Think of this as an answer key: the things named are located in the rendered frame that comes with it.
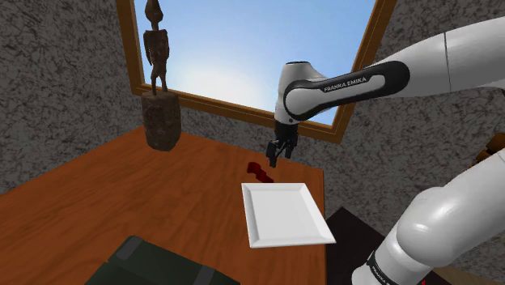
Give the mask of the dark red block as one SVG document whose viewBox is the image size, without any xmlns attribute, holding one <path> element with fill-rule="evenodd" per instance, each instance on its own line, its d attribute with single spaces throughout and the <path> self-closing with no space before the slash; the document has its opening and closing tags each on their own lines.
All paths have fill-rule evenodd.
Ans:
<svg viewBox="0 0 505 285">
<path fill-rule="evenodd" d="M 254 174 L 255 178 L 261 183 L 274 183 L 274 180 L 269 177 L 266 172 L 261 168 L 260 164 L 256 162 L 249 162 L 247 173 Z"/>
</svg>

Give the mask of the white square plate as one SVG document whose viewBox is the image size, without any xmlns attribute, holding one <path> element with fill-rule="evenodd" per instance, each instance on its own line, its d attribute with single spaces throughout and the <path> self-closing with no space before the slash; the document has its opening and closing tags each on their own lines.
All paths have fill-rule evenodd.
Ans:
<svg viewBox="0 0 505 285">
<path fill-rule="evenodd" d="M 336 242 L 304 183 L 243 183 L 252 249 Z"/>
</svg>

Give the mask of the dark robot stand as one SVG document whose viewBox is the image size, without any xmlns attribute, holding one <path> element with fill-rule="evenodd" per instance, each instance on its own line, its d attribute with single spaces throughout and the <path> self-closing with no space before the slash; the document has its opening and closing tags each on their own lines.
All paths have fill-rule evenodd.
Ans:
<svg viewBox="0 0 505 285">
<path fill-rule="evenodd" d="M 384 236 L 343 206 L 326 222 L 336 241 L 325 246 L 327 285 L 352 285 L 353 271 L 366 262 Z"/>
</svg>

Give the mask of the wooden framed window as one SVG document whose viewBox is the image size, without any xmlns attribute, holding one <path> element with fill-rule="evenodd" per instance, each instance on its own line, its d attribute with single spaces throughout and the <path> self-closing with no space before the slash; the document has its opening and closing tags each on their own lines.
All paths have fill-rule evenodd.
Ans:
<svg viewBox="0 0 505 285">
<path fill-rule="evenodd" d="M 167 82 L 187 133 L 240 147 L 273 136 L 282 66 L 333 77 L 370 65 L 397 0 L 159 0 Z"/>
</svg>

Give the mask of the brown wooden figure statue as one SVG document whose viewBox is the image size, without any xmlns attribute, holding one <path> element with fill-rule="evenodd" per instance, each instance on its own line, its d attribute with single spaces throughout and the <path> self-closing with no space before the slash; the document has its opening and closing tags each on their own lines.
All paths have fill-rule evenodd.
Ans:
<svg viewBox="0 0 505 285">
<path fill-rule="evenodd" d="M 142 118 L 147 144 L 157 151 L 171 151 L 181 135 L 180 101 L 166 82 L 170 48 L 159 0 L 146 0 L 145 16 L 151 30 L 143 33 L 146 58 L 151 66 L 151 90 L 142 94 Z"/>
</svg>

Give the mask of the brown wooden table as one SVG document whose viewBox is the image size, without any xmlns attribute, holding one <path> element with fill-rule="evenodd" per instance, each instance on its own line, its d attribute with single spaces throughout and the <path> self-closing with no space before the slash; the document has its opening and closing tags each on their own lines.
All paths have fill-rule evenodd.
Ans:
<svg viewBox="0 0 505 285">
<path fill-rule="evenodd" d="M 84 285 L 131 235 L 240 285 L 326 285 L 324 246 L 249 246 L 251 162 L 268 164 L 191 134 L 169 152 L 124 134 L 0 195 L 0 285 Z"/>
</svg>

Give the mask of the dark green box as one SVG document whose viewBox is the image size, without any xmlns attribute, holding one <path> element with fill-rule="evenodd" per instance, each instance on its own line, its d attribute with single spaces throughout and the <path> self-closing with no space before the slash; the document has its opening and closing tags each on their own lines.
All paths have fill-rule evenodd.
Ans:
<svg viewBox="0 0 505 285">
<path fill-rule="evenodd" d="M 240 285 L 240 282 L 138 236 L 129 236 L 85 285 Z"/>
</svg>

